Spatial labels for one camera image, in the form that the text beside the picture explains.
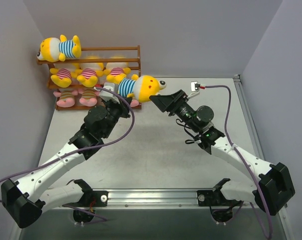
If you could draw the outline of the aluminium right rail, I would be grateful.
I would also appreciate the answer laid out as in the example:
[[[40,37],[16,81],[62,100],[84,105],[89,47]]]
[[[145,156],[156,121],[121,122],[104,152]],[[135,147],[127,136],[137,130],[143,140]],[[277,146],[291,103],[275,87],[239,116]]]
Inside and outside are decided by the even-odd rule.
[[[252,118],[252,115],[251,115],[251,112],[250,112],[250,109],[249,109],[249,106],[248,106],[248,103],[247,103],[247,100],[246,100],[246,97],[244,94],[244,88],[242,86],[240,77],[241,77],[241,75],[239,75],[239,74],[235,75],[233,77],[233,82],[234,82],[234,85],[236,88],[236,92],[238,94],[238,98],[239,98],[240,105],[241,105],[241,108],[242,108],[242,111],[244,114],[245,122],[246,122],[246,125],[248,128],[248,131],[249,131],[249,136],[250,136],[251,142],[253,144],[254,152],[256,153],[257,157],[264,159],[264,155],[263,155],[263,151],[262,151],[262,148],[260,145],[256,127],[255,127],[255,124],[254,124],[254,121],[253,121],[253,118]]]

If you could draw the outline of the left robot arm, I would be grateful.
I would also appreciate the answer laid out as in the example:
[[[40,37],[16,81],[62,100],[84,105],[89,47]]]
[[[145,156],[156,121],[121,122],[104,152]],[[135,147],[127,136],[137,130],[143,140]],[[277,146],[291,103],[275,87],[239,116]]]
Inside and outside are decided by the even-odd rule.
[[[92,188],[82,179],[51,189],[64,174],[85,162],[102,147],[120,118],[133,117],[130,97],[108,100],[88,111],[80,129],[43,165],[21,172],[18,180],[7,177],[1,184],[1,202],[19,228],[24,229],[46,211],[68,203],[85,206]]]

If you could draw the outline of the pink plush orange stripes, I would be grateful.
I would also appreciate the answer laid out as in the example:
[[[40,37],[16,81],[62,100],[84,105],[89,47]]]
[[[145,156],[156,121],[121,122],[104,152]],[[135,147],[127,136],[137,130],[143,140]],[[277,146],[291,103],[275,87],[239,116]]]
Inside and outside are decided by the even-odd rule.
[[[75,105],[75,96],[78,95],[78,91],[71,88],[58,89],[53,92],[53,95],[57,98],[58,107],[70,108]]]

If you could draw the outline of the wooden three-tier shelf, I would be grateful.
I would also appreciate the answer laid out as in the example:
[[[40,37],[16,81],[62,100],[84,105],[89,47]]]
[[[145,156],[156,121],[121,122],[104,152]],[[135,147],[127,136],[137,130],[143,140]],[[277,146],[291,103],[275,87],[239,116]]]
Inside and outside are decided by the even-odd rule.
[[[43,59],[37,63],[49,68],[47,87],[54,93],[57,110],[87,110],[101,102],[96,87],[116,75],[141,75],[141,48],[84,47],[80,58],[56,62]]]

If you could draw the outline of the yellow plush red stripes top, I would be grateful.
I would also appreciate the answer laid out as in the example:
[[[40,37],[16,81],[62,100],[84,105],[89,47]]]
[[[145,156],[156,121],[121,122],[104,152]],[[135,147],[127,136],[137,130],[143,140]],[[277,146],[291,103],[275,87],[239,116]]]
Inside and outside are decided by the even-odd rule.
[[[98,77],[103,76],[104,64],[102,62],[80,63],[76,70],[77,81],[86,88],[93,88],[98,83]]]

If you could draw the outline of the aluminium front rail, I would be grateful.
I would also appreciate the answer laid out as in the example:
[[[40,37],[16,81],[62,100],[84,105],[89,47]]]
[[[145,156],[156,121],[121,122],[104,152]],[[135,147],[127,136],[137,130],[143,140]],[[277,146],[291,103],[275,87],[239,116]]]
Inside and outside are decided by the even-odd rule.
[[[78,208],[89,207],[89,197],[92,191],[108,191],[107,206],[199,206],[197,202],[198,190],[213,190],[215,195],[215,207],[235,206],[238,202],[253,203],[259,208],[263,207],[262,200],[256,190],[250,188],[237,189],[226,183],[223,186],[203,189],[93,189],[84,193],[81,197],[68,197],[61,206],[70,205]]]

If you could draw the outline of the aluminium rail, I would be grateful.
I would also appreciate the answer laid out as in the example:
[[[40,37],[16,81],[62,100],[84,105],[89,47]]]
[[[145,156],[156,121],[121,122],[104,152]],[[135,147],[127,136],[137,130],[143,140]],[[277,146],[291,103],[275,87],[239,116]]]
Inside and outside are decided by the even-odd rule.
[[[246,125],[248,128],[248,131],[249,131],[249,136],[250,136],[251,142],[253,144],[254,152],[256,153],[257,157],[264,159],[264,155],[263,155],[263,151],[262,151],[262,148],[260,145],[256,127],[255,127],[255,124],[254,124],[254,121],[253,121],[253,118],[252,118],[252,115],[251,115],[251,112],[250,112],[250,109],[249,109],[249,106],[248,106],[248,103],[247,103],[247,100],[246,100],[246,97],[244,94],[244,88],[242,86],[240,77],[241,77],[241,75],[239,75],[239,74],[235,75],[233,77],[233,82],[234,82],[234,85],[236,88],[236,92],[238,94],[238,98],[239,98],[240,105],[241,105],[241,108],[242,108],[242,111],[244,114],[245,122],[246,122]]]
[[[262,200],[256,190],[250,188],[237,189],[226,183],[223,186],[203,189],[93,189],[84,193],[81,197],[68,197],[61,206],[70,205],[78,208],[89,207],[89,197],[92,191],[108,191],[107,206],[199,206],[197,202],[198,190],[213,190],[215,195],[215,207],[235,206],[238,202],[253,203],[259,208],[263,207]]]

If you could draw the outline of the yellow plush blue stripes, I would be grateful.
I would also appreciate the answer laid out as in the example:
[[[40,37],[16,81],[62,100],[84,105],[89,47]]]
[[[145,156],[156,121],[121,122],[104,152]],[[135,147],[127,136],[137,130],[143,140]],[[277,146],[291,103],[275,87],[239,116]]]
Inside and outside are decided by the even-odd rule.
[[[37,53],[39,61],[58,62],[66,59],[78,59],[82,54],[80,39],[74,35],[72,39],[67,39],[65,35],[49,37],[44,39],[40,44]]]

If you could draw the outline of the yellow plush red stripes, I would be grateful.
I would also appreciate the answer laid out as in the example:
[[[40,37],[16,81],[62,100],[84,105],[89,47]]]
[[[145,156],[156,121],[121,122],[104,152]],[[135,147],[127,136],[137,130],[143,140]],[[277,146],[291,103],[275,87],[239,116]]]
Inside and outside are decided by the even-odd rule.
[[[77,81],[86,88],[93,88],[98,83],[98,77],[103,76],[104,64],[102,62],[80,63],[76,70]]]
[[[123,78],[126,78],[127,75],[131,72],[131,69],[128,67],[128,62],[108,62],[103,71],[106,76],[106,81],[119,84]]]
[[[72,84],[74,78],[77,78],[76,70],[80,68],[78,63],[56,63],[50,68],[51,80],[61,88],[67,88]]]

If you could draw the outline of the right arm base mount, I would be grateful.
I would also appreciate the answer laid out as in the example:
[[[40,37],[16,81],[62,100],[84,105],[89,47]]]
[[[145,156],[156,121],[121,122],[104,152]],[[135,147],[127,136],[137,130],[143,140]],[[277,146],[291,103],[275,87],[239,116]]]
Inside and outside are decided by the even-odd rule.
[[[198,190],[197,192],[197,202],[201,207],[208,207],[215,205],[215,195],[213,190]]]

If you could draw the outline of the yellow plush red stripes front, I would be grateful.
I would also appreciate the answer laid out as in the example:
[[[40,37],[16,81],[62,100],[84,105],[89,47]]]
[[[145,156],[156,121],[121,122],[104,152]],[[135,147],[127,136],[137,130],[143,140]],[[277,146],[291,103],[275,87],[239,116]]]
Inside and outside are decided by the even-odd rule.
[[[126,78],[127,75],[131,72],[131,69],[128,67],[128,62],[108,62],[103,71],[106,76],[106,81],[119,84],[123,78]]]

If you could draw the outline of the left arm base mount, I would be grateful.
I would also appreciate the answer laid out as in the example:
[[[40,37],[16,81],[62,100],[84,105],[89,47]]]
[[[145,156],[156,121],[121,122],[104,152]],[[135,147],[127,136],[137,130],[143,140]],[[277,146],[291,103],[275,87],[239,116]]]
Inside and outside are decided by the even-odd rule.
[[[109,192],[106,190],[94,190],[89,197],[90,207],[106,207],[108,203]]]

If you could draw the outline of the pink plush face-down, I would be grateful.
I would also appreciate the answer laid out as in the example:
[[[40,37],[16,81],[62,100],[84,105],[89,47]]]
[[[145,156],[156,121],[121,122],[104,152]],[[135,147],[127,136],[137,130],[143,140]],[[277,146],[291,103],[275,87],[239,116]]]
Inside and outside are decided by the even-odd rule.
[[[79,99],[79,103],[83,106],[93,107],[97,104],[99,96],[99,91],[96,91],[93,88],[79,89],[78,93],[81,95]]]

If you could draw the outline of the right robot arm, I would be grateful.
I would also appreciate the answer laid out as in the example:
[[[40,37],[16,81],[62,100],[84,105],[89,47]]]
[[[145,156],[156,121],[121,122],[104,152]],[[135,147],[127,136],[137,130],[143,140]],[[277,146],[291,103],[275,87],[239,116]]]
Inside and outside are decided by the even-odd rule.
[[[213,191],[213,200],[223,205],[227,201],[256,203],[264,212],[276,215],[294,196],[295,189],[287,166],[264,161],[234,144],[212,123],[214,112],[206,105],[194,110],[187,94],[179,90],[171,95],[152,95],[150,100],[164,113],[176,115],[196,135],[194,142],[208,154],[226,161],[245,174],[248,181],[221,180]]]

